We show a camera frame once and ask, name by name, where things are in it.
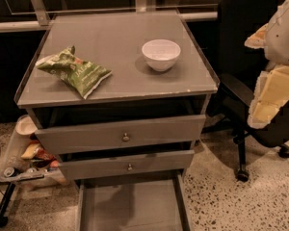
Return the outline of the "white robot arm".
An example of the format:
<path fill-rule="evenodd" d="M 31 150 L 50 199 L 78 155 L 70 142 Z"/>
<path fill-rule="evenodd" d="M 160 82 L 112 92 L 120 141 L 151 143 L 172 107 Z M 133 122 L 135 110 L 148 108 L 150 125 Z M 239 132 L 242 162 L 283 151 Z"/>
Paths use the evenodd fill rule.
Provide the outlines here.
<path fill-rule="evenodd" d="M 248 125 L 262 129 L 289 101 L 289 0 L 277 7 L 270 21 L 245 41 L 248 48 L 263 48 L 269 61 L 257 78 L 250 102 Z"/>

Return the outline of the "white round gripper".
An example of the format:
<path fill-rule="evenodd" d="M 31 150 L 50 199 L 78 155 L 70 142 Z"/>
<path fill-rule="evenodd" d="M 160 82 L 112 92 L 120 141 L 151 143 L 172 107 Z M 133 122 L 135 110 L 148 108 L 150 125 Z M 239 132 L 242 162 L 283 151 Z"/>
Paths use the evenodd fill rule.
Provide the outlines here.
<path fill-rule="evenodd" d="M 254 129 L 270 124 L 289 101 L 289 0 L 277 7 L 268 25 L 260 27 L 244 42 L 252 49 L 263 48 L 264 44 L 267 68 L 271 71 L 262 71 L 257 78 L 248 116 L 248 125 Z"/>

